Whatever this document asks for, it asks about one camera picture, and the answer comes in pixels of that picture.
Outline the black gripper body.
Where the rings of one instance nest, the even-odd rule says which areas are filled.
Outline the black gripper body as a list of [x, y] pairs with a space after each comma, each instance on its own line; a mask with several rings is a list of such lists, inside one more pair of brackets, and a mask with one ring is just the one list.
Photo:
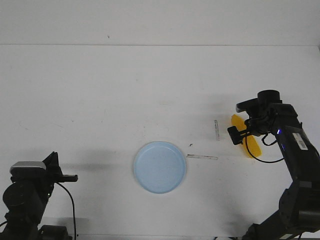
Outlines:
[[249, 114], [248, 119], [244, 121], [246, 133], [257, 137], [269, 134], [272, 132], [274, 121], [274, 114], [260, 116]]
[[75, 183], [78, 181], [77, 174], [63, 174], [60, 167], [46, 169], [45, 176], [53, 183]]

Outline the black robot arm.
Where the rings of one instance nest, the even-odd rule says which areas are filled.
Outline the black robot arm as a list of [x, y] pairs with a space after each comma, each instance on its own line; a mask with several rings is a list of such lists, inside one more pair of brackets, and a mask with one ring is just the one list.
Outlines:
[[45, 209], [54, 186], [78, 181], [77, 175], [63, 174], [59, 155], [53, 151], [42, 161], [18, 161], [10, 167], [11, 185], [2, 200], [5, 214], [2, 240], [75, 240], [77, 233], [68, 233], [66, 226], [43, 225]]
[[294, 107], [285, 104], [276, 90], [263, 90], [256, 98], [236, 104], [238, 113], [249, 116], [239, 131], [227, 129], [234, 145], [248, 136], [272, 134], [282, 153], [292, 183], [285, 189], [278, 210], [260, 224], [252, 224], [244, 240], [292, 240], [320, 229], [320, 154], [311, 144]]

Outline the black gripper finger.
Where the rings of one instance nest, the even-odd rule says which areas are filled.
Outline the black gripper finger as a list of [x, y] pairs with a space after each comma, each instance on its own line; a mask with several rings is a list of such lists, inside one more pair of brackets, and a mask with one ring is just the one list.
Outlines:
[[62, 170], [59, 165], [58, 152], [53, 151], [42, 161], [46, 167], [46, 171], [51, 175], [61, 175]]
[[229, 127], [227, 132], [234, 145], [243, 144], [243, 139], [250, 135], [250, 131], [248, 131], [248, 129], [239, 131], [236, 126]]

